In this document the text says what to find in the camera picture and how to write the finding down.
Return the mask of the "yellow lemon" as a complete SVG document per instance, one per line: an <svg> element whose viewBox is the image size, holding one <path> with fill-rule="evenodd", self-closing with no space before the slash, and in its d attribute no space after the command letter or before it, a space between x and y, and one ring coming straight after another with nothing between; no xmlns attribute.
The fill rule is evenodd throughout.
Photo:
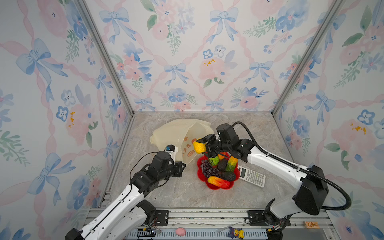
<svg viewBox="0 0 384 240"><path fill-rule="evenodd" d="M194 150L197 154L202 154L207 151L206 144L198 141L193 142Z"/></svg>

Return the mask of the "red apple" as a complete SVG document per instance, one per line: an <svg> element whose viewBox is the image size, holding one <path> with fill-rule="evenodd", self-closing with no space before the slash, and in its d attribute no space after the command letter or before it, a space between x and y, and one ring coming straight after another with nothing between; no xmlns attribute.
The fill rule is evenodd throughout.
<svg viewBox="0 0 384 240"><path fill-rule="evenodd" d="M218 154L218 157L219 157L219 160L224 160L224 159L228 159L228 155L226 153L219 153Z"/></svg>

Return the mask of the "red flower-shaped bowl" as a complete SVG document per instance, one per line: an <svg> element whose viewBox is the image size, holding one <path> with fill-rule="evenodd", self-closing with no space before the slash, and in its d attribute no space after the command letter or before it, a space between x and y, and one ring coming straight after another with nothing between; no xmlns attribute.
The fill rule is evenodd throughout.
<svg viewBox="0 0 384 240"><path fill-rule="evenodd" d="M221 161L218 163L218 165L216 166L216 168L217 168L221 173L222 173L222 172L225 172L225 168L226 168L227 161L229 160L229 158L228 158L228 159L221 160ZM208 186L208 184L207 184L207 179L208 179L208 178L206 178L206 177L203 175L203 173L202 173L202 169L201 169L201 166L200 166L202 160L209 160L209 159L208 159L207 157L201 157L201 158L198 159L198 162L197 162L197 166L198 166L197 176L198 176L198 178L199 178L201 181L203 181L203 182L206 183L206 185L207 185L208 188L210 188L210 187ZM235 169L233 172L236 174L237 179L236 179L235 181L237 181L237 180L240 178L240 171L238 170L238 164L237 164L237 166L236 166L236 169ZM231 189L231 188L234 186L235 181L234 181L234 182L231 182L232 186L231 186L229 189Z"/></svg>

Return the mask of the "yellow plastic bag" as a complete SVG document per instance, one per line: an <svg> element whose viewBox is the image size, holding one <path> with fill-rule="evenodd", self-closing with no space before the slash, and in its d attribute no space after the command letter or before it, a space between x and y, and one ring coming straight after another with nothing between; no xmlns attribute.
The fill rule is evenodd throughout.
<svg viewBox="0 0 384 240"><path fill-rule="evenodd" d="M193 142L213 133L211 123L195 119L177 119L156 129L150 137L150 142L159 150L174 145L178 148L176 160L188 165L197 155Z"/></svg>

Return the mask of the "red yellow mango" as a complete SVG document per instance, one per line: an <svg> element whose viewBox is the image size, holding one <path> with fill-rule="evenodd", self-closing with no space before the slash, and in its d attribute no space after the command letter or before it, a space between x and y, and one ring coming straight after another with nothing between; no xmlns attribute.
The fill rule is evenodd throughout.
<svg viewBox="0 0 384 240"><path fill-rule="evenodd" d="M232 186L231 182L215 176L210 176L207 179L207 184L212 189L229 189Z"/></svg>

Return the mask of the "dark avocado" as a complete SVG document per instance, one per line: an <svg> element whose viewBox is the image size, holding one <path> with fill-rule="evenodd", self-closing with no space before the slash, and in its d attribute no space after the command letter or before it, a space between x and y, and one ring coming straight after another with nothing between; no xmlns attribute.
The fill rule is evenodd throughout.
<svg viewBox="0 0 384 240"><path fill-rule="evenodd" d="M228 182L234 182L237 179L234 172L222 172L221 177Z"/></svg>

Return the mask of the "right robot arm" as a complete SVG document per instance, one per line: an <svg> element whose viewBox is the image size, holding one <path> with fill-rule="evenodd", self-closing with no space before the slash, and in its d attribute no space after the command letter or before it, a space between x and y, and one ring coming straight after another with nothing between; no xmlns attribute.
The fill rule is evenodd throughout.
<svg viewBox="0 0 384 240"><path fill-rule="evenodd" d="M317 216L324 209L329 193L329 183L323 170L317 166L299 166L260 147L253 139L240 139L237 134L211 134L193 143L198 154L214 158L221 153L259 166L291 184L295 191L284 198L271 200L262 214L262 220L269 226L276 226L282 220L297 213Z"/></svg>

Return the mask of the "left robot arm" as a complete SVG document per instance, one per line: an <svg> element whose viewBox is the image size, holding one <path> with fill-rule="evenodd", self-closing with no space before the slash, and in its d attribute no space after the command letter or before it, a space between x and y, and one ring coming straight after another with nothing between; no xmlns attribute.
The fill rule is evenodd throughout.
<svg viewBox="0 0 384 240"><path fill-rule="evenodd" d="M186 164L176 161L178 148L167 146L151 163L130 175L130 183L98 217L77 230L73 228L66 240L121 240L139 226L153 223L156 207L145 197L159 187L161 181L180 178Z"/></svg>

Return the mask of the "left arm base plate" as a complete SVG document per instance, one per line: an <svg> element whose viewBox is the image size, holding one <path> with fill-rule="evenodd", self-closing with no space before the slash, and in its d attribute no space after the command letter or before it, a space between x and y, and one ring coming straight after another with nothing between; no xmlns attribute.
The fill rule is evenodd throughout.
<svg viewBox="0 0 384 240"><path fill-rule="evenodd" d="M155 210L147 214L144 225L149 227L166 227L169 222L168 210Z"/></svg>

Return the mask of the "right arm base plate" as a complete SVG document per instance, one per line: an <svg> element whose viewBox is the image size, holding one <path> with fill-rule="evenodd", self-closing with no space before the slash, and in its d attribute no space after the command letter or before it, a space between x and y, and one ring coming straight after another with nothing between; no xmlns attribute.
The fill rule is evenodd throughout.
<svg viewBox="0 0 384 240"><path fill-rule="evenodd" d="M265 214L264 210L248 210L247 215L245 222L252 227L278 227L285 223L286 226L291 226L291 221L287 218L278 219L272 214Z"/></svg>

